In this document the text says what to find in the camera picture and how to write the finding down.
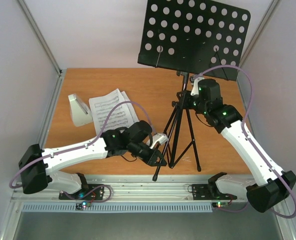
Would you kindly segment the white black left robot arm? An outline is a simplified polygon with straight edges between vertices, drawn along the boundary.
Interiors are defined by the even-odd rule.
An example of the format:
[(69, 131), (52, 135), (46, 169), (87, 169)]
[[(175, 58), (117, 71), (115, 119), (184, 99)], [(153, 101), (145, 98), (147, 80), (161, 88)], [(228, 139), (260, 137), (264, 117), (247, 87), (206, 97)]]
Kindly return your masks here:
[(166, 166), (159, 145), (168, 141), (164, 133), (152, 134), (151, 126), (141, 120), (130, 127), (110, 129), (90, 140), (59, 148), (41, 149), (38, 144), (28, 147), (18, 163), (24, 194), (44, 189), (66, 192), (83, 199), (88, 184), (81, 173), (65, 173), (62, 169), (90, 160), (107, 159), (130, 153), (151, 167)]

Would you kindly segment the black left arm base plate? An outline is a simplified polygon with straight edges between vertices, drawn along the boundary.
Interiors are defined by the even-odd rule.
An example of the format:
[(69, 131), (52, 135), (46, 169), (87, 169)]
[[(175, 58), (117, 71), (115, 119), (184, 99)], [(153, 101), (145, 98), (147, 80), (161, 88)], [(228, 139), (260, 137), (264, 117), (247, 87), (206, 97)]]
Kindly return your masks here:
[(76, 193), (68, 194), (66, 192), (61, 192), (59, 194), (59, 200), (68, 200), (68, 201), (103, 201), (104, 194), (106, 191), (109, 194), (109, 190), (105, 185), (102, 184), (89, 184), (89, 189), (81, 189)]

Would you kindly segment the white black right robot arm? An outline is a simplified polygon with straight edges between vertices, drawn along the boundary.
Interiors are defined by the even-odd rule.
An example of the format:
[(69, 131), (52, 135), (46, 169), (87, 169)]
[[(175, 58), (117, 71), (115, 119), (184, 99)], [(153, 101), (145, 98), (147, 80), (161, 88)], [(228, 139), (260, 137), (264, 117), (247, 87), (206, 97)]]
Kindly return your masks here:
[(253, 180), (245, 181), (220, 172), (208, 180), (211, 199), (224, 194), (246, 199), (264, 213), (285, 200), (296, 184), (293, 171), (284, 171), (259, 145), (237, 109), (223, 103), (219, 84), (211, 78), (198, 77), (188, 92), (188, 106), (202, 114), (208, 125), (227, 140), (250, 170)]

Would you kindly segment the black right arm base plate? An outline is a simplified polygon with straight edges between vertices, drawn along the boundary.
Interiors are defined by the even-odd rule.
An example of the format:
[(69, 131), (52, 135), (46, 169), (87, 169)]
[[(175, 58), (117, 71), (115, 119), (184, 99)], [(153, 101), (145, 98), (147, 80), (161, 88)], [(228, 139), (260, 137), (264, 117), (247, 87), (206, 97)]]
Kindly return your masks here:
[(187, 191), (192, 194), (193, 200), (236, 200), (237, 197), (228, 193), (221, 193), (216, 187), (208, 184), (191, 184), (188, 185)]

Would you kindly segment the black tripod music stand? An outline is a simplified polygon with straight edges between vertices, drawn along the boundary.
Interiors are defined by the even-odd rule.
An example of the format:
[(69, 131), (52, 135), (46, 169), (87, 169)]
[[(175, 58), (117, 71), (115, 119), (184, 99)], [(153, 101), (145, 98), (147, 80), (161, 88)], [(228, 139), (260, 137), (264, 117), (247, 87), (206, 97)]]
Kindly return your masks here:
[[(251, 14), (213, 0), (150, 0), (147, 2), (138, 63), (174, 70), (191, 91), (194, 78), (236, 80)], [(162, 154), (169, 168), (183, 157), (178, 153), (182, 120), (192, 124), (193, 109), (179, 109), (179, 92), (164, 128), (169, 141)]]

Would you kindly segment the white grey metronome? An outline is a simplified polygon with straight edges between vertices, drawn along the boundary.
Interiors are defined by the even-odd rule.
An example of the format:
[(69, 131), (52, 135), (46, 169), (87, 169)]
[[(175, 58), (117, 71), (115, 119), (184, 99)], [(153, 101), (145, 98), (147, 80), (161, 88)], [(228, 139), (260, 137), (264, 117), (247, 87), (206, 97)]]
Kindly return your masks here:
[(68, 100), (70, 105), (70, 116), (76, 127), (81, 127), (93, 122), (89, 106), (77, 94), (70, 94)]

